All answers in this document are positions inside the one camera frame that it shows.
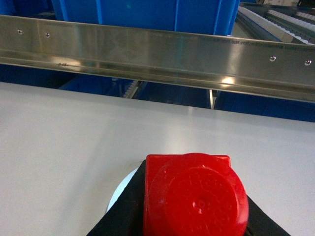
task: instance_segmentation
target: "red cap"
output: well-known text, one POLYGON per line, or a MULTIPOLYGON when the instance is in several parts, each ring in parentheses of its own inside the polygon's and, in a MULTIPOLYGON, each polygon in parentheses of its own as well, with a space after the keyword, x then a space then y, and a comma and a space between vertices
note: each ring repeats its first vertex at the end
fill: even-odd
POLYGON ((247 195, 228 156, 147 157, 145 236, 243 236, 248 215, 247 195))

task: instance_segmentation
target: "blue crate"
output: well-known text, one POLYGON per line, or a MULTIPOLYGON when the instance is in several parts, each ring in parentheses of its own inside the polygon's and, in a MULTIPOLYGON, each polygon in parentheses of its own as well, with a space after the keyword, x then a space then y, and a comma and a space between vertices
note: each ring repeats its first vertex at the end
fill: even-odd
POLYGON ((58 20, 231 34, 240 0, 52 0, 58 20))
POLYGON ((218 92, 215 109, 315 122, 315 103, 218 92))

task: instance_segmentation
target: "white conveyor belt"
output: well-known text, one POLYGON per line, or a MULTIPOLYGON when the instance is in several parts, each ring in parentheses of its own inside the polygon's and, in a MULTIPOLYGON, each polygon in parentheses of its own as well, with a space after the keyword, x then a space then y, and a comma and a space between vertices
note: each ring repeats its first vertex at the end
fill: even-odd
POLYGON ((84 236, 150 153, 227 154, 292 236, 315 235, 315 123, 0 83, 0 235, 84 236))

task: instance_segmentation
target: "metal rail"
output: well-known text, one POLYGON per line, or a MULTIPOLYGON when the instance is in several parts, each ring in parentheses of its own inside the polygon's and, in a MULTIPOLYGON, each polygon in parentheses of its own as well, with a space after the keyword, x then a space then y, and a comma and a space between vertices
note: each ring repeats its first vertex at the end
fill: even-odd
POLYGON ((12 16, 0 22, 0 63, 315 102, 314 46, 12 16))

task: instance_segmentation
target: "rivet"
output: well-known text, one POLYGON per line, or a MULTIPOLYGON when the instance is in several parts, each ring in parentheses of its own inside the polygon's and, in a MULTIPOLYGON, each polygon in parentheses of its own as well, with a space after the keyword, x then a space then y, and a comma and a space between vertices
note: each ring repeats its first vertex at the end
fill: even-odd
POLYGON ((275 61, 276 60, 276 57, 275 56, 272 56, 269 58, 269 61, 275 61))
POLYGON ((310 65, 310 64, 312 64, 312 61, 311 61, 311 60, 306 60, 305 63, 304 63, 304 65, 306 65, 306 66, 308 66, 308 65, 310 65))

